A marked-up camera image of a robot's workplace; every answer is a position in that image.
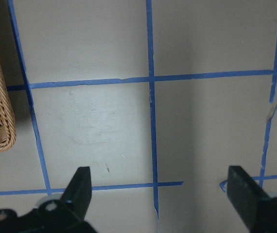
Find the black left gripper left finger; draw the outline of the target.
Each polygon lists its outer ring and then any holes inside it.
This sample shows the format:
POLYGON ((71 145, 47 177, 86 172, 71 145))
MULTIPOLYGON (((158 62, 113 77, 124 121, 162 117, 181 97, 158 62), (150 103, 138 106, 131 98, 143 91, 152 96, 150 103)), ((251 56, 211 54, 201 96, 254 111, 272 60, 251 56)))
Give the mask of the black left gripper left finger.
POLYGON ((92 198, 90 167, 79 167, 62 194, 60 200, 84 221, 92 198))

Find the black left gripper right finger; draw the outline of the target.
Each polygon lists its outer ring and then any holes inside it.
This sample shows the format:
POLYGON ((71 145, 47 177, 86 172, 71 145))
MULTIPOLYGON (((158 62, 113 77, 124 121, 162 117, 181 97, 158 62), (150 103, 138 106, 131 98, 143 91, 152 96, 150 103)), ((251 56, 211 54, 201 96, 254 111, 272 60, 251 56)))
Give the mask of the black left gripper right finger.
POLYGON ((270 199, 241 166, 228 168, 227 197, 249 230, 257 223, 259 204, 270 199))

